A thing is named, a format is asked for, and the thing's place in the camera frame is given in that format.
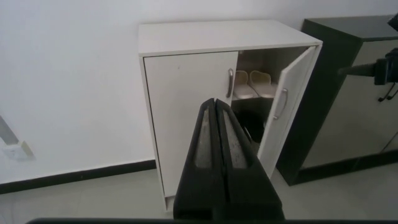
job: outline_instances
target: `cabinet top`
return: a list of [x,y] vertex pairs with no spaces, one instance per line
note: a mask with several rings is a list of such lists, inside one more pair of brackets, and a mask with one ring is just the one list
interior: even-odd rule
[[322,44],[272,20],[143,24],[138,41],[140,57]]
[[326,26],[363,41],[396,40],[398,32],[387,23],[392,17],[393,15],[314,18],[306,19],[306,22]]

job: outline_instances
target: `wall outlet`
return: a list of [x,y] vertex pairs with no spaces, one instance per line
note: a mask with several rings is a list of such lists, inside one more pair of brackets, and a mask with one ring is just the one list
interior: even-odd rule
[[16,161],[28,161],[34,158],[30,147],[25,141],[15,145],[4,146],[2,151],[8,158]]

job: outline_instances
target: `cabinet handle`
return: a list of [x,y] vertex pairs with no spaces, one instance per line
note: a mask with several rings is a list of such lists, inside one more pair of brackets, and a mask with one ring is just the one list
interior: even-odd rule
[[228,76],[229,76],[229,85],[228,85],[228,92],[226,93],[227,98],[231,97],[232,85],[234,83],[234,70],[232,70],[232,68],[228,70]]
[[282,108],[282,110],[280,111],[280,114],[279,114],[278,116],[274,116],[274,120],[278,120],[278,119],[282,116],[282,114],[284,113],[285,108],[286,108],[287,98],[288,98],[288,96],[289,96],[289,92],[287,91],[287,89],[284,88],[284,89],[282,90],[282,93],[285,93],[285,94],[286,94],[285,104],[284,104],[284,107]]

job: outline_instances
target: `gray floor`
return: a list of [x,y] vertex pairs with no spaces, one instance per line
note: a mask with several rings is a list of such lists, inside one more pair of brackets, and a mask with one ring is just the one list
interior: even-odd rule
[[[398,220],[398,164],[306,184],[272,183],[288,219]],[[172,218],[155,170],[0,195],[0,224],[37,217]]]

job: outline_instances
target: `dark gray cabinet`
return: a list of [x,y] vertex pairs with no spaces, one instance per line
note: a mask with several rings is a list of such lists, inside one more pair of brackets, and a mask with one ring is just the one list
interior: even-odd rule
[[391,17],[305,20],[302,31],[323,48],[277,164],[290,185],[398,162],[398,97],[378,101],[393,84],[337,72],[398,47]]

